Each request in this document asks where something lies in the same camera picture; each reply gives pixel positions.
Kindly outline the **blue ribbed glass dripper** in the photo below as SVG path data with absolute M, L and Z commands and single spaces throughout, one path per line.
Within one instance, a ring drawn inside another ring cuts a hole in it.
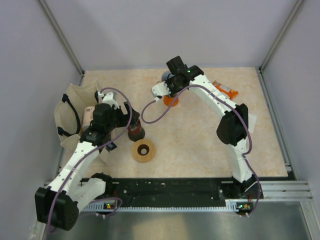
M 163 74 L 162 74 L 162 76 L 161 76 L 161 81 L 162 82 L 165 82 L 165 81 L 167 81 L 168 79 L 170 79 L 170 78 L 172 78 L 174 75 L 169 71 L 169 70 L 167 70 L 167 71 L 165 71 Z

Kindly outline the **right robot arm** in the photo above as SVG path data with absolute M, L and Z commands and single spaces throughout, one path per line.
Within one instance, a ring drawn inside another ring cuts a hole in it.
M 219 140 L 227 146 L 232 160 L 233 192 L 245 198 L 256 183 L 256 173 L 249 164 L 247 155 L 253 148 L 249 132 L 249 109 L 244 103 L 236 104 L 224 96 L 198 66 L 188 67 L 180 56 L 166 63 L 172 77 L 165 83 L 169 96 L 188 89 L 201 98 L 219 117 L 216 130 Z

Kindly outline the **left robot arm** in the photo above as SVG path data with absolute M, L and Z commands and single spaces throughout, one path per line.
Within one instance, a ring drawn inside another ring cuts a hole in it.
M 140 114 L 128 102 L 124 106 L 127 114 L 120 107 L 108 103 L 95 106 L 93 119 L 82 133 L 67 164 L 47 187 L 40 187 L 35 193 L 38 222 L 69 231 L 80 212 L 96 197 L 106 199 L 113 194 L 113 185 L 98 176 L 90 178 L 83 186 L 80 181 L 102 149 L 113 142 L 111 132 L 140 121 Z

